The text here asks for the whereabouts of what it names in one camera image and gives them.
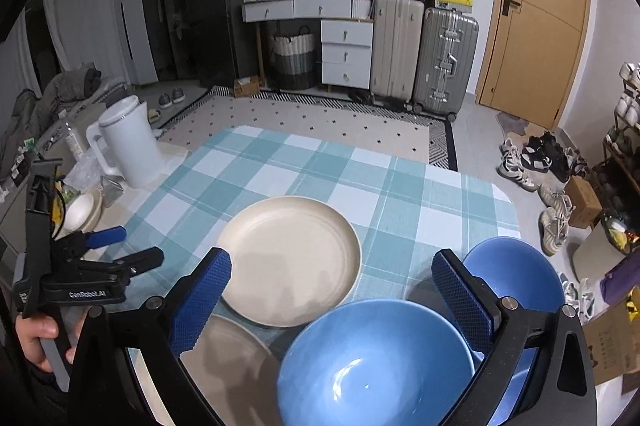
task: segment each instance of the door lock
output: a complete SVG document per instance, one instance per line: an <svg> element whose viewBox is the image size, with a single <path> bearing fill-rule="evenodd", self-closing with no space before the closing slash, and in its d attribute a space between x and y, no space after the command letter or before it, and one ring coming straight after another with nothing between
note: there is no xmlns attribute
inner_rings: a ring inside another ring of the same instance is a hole
<svg viewBox="0 0 640 426"><path fill-rule="evenodd" d="M521 6L522 6L522 3L518 3L517 1L504 0L504 2L502 3L502 15L503 16L508 16L509 15L509 9L511 7L519 9Z"/></svg>

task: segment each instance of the white electric kettle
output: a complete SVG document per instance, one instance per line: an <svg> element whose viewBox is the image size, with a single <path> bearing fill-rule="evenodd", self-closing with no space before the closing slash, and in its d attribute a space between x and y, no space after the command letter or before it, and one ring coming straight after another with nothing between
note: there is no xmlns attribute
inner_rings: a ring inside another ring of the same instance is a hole
<svg viewBox="0 0 640 426"><path fill-rule="evenodd" d="M146 102L140 104L137 96L130 95L105 110L100 119L86 129L86 139L94 149L100 167L107 175L124 177L130 187L146 186L164 168L146 114ZM100 138L107 144L116 167L107 164L98 146Z"/></svg>

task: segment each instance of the refrigerator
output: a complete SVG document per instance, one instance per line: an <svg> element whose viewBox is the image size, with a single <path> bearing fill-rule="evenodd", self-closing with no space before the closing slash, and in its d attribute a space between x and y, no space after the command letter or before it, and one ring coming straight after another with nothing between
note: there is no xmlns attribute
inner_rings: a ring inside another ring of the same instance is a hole
<svg viewBox="0 0 640 426"><path fill-rule="evenodd" d="M258 75L254 24L242 21L244 0L186 0L188 47L203 86L233 87Z"/></svg>

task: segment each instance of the kettle handle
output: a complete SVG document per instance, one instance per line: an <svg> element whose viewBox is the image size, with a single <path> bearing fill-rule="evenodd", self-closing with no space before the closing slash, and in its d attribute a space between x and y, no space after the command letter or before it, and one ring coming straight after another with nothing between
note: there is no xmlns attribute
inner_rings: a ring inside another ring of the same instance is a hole
<svg viewBox="0 0 640 426"><path fill-rule="evenodd" d="M89 142L91 148L94 150L95 157L98 159L98 164L100 164L102 171L104 171L107 175L117 175L121 177L122 173L120 173L120 170L108 165L107 161L104 158L104 155L102 155L100 146L98 146L98 138L100 137L102 137L102 134L100 133L100 128L98 128L97 122L94 122L87 126L86 139Z"/></svg>

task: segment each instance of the blue bowl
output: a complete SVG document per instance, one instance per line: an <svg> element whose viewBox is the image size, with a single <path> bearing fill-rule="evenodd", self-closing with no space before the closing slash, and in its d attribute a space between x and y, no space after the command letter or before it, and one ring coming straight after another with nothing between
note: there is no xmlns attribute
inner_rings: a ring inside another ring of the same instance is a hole
<svg viewBox="0 0 640 426"><path fill-rule="evenodd" d="M292 343L278 407L285 426L436 425L473 373L465 340L438 313L410 301L357 301Z"/></svg>
<svg viewBox="0 0 640 426"><path fill-rule="evenodd" d="M564 305L564 291L556 271L541 252L522 240L507 236L489 238L476 245L463 264L471 274L484 279L498 297L514 297L526 309L556 312ZM533 357L533 349L523 352L489 426L508 419Z"/></svg>

